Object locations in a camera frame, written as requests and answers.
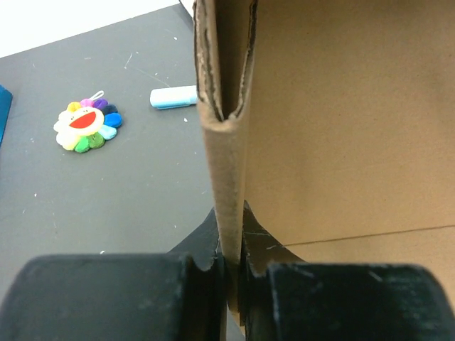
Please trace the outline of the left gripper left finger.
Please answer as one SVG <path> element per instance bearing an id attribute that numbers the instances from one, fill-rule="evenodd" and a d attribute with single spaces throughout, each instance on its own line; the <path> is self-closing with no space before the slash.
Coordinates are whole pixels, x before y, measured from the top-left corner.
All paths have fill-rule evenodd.
<path id="1" fill-rule="evenodd" d="M 2 340 L 224 340 L 216 218 L 160 254 L 31 259 L 1 304 Z"/>

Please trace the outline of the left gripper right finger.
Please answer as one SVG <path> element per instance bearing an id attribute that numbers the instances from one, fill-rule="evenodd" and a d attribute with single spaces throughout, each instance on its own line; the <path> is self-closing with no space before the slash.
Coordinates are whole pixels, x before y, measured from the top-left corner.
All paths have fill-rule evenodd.
<path id="1" fill-rule="evenodd" d="M 416 264 L 307 262 L 243 208 L 240 322 L 248 340 L 453 340 L 444 289 Z"/>

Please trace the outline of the brown cardboard box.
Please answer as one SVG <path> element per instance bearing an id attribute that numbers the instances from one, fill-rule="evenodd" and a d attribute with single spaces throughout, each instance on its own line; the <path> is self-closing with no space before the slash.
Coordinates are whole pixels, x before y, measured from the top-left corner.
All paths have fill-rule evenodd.
<path id="1" fill-rule="evenodd" d="M 193 9 L 197 108 L 238 323 L 245 205 L 304 261 L 422 266 L 452 308 L 454 2 Z"/>

